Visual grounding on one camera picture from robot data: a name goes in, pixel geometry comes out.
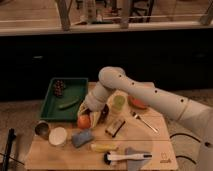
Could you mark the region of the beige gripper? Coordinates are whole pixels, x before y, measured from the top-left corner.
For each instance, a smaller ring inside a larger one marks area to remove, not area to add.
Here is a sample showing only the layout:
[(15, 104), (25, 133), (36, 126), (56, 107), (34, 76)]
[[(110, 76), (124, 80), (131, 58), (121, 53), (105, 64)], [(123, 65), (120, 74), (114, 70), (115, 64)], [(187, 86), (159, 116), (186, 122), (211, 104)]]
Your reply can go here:
[(91, 120), (91, 127), (94, 128), (100, 118), (100, 113), (97, 111), (91, 111), (85, 104), (85, 102), (82, 102), (79, 106), (79, 110), (77, 113), (77, 116), (81, 116), (81, 115), (88, 115), (90, 117)]

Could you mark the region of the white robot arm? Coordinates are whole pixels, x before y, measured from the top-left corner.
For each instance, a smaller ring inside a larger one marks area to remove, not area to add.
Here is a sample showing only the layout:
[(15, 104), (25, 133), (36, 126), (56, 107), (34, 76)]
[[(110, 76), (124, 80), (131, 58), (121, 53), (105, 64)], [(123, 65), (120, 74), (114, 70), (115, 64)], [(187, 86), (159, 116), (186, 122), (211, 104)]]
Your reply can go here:
[(101, 111), (116, 90), (139, 99), (199, 136), (201, 145), (195, 171), (213, 171), (213, 107), (137, 82), (127, 77), (122, 68), (112, 66), (99, 71), (98, 82), (86, 95), (83, 106)]

